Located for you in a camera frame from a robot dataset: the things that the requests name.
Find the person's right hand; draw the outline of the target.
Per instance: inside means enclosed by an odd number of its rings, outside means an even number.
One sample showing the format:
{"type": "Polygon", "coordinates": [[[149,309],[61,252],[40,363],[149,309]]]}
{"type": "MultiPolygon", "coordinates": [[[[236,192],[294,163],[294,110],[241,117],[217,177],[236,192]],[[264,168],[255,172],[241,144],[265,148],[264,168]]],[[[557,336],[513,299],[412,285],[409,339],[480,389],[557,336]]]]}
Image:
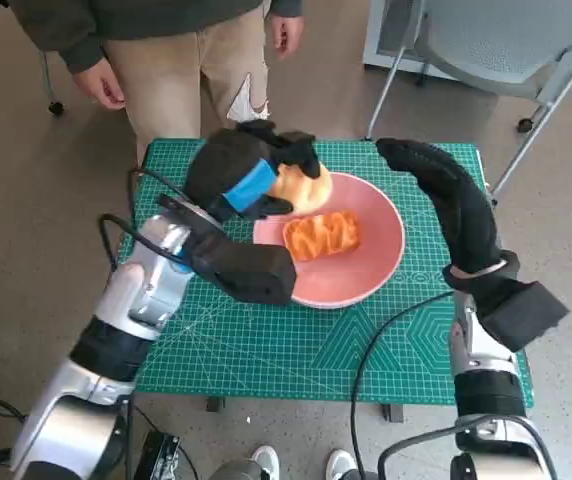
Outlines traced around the person's right hand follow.
{"type": "Polygon", "coordinates": [[[125,107],[125,98],[110,63],[101,59],[94,66],[73,75],[77,87],[109,110],[125,107]]]}

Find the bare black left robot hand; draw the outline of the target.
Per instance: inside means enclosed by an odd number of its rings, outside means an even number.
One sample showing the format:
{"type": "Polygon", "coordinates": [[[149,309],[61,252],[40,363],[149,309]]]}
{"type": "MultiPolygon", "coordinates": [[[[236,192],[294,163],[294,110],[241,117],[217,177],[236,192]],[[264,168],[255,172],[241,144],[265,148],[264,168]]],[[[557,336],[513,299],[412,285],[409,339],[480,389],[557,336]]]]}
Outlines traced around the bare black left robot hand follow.
{"type": "Polygon", "coordinates": [[[195,155],[183,192],[220,222],[235,214],[252,220],[291,214],[293,202],[271,190],[283,166],[298,168],[306,179],[321,177],[314,142],[306,132],[278,133],[269,120],[219,129],[195,155]]]}

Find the person's left hand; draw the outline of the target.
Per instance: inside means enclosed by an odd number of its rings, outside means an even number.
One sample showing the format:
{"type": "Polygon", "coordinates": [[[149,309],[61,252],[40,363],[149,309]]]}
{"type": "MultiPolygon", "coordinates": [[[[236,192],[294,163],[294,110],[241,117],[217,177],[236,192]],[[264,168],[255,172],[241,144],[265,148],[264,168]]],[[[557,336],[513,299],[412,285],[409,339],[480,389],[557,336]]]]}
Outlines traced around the person's left hand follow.
{"type": "Polygon", "coordinates": [[[299,48],[304,30],[304,18],[271,15],[273,43],[277,58],[284,60],[292,56],[299,48]]]}

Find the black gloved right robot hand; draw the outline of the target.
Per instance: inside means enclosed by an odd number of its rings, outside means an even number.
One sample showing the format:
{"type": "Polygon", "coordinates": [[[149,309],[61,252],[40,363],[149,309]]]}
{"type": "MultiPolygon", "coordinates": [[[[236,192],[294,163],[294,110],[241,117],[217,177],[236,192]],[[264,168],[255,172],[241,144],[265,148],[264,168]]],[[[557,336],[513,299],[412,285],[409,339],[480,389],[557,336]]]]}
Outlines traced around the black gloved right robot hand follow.
{"type": "Polygon", "coordinates": [[[413,140],[381,138],[375,145],[390,169],[413,175],[431,200],[452,266],[478,274],[502,261],[491,204],[450,153],[413,140]]]}

